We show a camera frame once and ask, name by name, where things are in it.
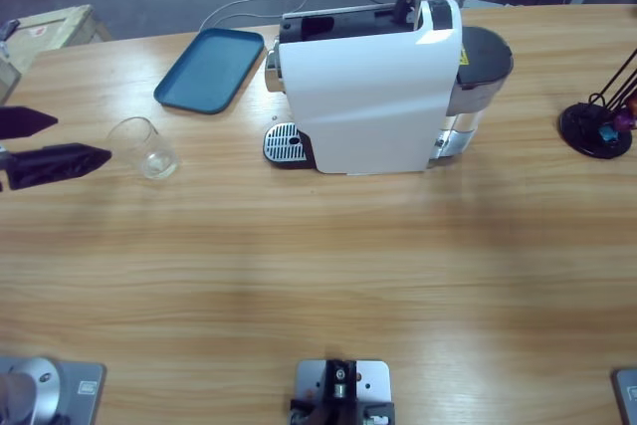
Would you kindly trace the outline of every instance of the metal mounting plate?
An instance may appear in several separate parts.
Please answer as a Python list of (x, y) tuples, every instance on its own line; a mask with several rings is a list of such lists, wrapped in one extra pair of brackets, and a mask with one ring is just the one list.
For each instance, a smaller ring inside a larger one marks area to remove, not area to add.
[[(0, 373), (8, 373), (31, 357), (0, 357)], [(59, 412), (73, 425), (93, 425), (106, 378), (100, 363), (56, 361), (61, 378)]]
[[(382, 360), (357, 360), (356, 396), (361, 402), (391, 402), (389, 366)], [(295, 398), (319, 403), (325, 383), (325, 360), (303, 360), (297, 367)]]

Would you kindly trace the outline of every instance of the black 3d-printed part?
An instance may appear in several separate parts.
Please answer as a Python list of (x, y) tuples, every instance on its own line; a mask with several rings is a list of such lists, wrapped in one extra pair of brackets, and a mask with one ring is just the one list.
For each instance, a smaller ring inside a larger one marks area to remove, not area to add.
[(26, 106), (0, 106), (0, 139), (25, 138), (58, 122)]
[(58, 144), (13, 153), (5, 168), (11, 189), (80, 178), (110, 160), (111, 153), (80, 143)]

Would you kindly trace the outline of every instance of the wooden crate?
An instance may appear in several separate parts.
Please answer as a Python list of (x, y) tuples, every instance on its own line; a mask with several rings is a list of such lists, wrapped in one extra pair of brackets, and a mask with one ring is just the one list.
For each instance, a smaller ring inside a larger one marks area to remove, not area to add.
[(9, 98), (20, 80), (20, 72), (0, 58), (0, 106)]
[[(22, 75), (28, 72), (40, 52), (112, 40), (112, 36), (96, 16), (91, 5), (70, 7), (19, 20), (20, 26), (7, 40), (9, 58), (0, 52), (0, 61), (10, 64), (13, 70)], [(0, 74), (0, 105), (3, 103), (3, 91), (5, 95), (11, 91), (20, 76), (13, 79), (13, 84), (9, 84), (8, 81), (11, 79), (13, 77), (8, 74), (8, 70), (4, 76)]]

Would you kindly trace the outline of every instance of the black object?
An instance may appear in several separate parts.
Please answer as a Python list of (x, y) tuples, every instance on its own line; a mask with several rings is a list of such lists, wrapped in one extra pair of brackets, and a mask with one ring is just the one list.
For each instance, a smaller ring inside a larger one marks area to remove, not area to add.
[(320, 403), (292, 400), (290, 425), (366, 425), (372, 417), (386, 417), (387, 425), (395, 425), (393, 403), (358, 400), (356, 374), (354, 360), (327, 360)]
[(396, 24), (406, 24), (409, 12), (414, 8), (416, 0), (396, 0), (394, 5), (394, 22)]
[[(31, 136), (57, 122), (57, 118), (25, 106), (0, 107), (0, 139)], [(11, 189), (24, 189), (85, 176), (110, 157), (110, 151), (80, 143), (18, 153), (0, 147), (0, 169), (6, 170)]]
[(573, 149), (601, 159), (615, 158), (630, 149), (632, 133), (629, 130), (619, 130), (619, 126), (614, 121), (621, 118), (619, 114), (628, 110), (624, 106), (630, 105), (630, 100), (637, 95), (637, 69), (626, 78), (609, 101), (604, 95), (636, 56), (637, 49), (601, 92), (588, 97), (586, 104), (572, 105), (559, 116), (557, 120), (559, 133)]
[(0, 27), (0, 42), (6, 42), (9, 40), (9, 37), (16, 31), (16, 29), (20, 26), (20, 21), (18, 19), (7, 20), (2, 27)]
[(1, 106), (0, 139), (26, 138), (57, 122), (54, 116), (26, 106)]
[(4, 160), (11, 189), (80, 178), (110, 160), (111, 153), (81, 143), (57, 144), (13, 153)]
[(614, 370), (610, 376), (624, 425), (637, 425), (637, 369)]
[(511, 48), (502, 37), (482, 27), (463, 27), (462, 45), (465, 58), (458, 69), (462, 90), (474, 89), (506, 78), (514, 68)]
[[(318, 11), (315, 14), (299, 13), (284, 16), (279, 29), (280, 44), (315, 40), (346, 39), (371, 35), (411, 32), (414, 23), (408, 22), (408, 14), (415, 7), (415, 0), (397, 0), (393, 5), (373, 5)], [(447, 0), (429, 1), (437, 6), (438, 29), (453, 28), (449, 18), (451, 8)]]
[(561, 137), (573, 149), (594, 158), (621, 156), (633, 142), (630, 131), (620, 131), (617, 140), (604, 141), (599, 133), (600, 115), (604, 108), (591, 104), (569, 106), (560, 116), (557, 127)]

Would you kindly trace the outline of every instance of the drip tray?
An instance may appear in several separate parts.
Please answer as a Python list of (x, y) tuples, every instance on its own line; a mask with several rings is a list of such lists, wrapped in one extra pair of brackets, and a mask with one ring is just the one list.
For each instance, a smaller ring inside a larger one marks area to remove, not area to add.
[(263, 154), (280, 168), (314, 168), (314, 161), (306, 156), (302, 137), (294, 123), (276, 124), (266, 133)]

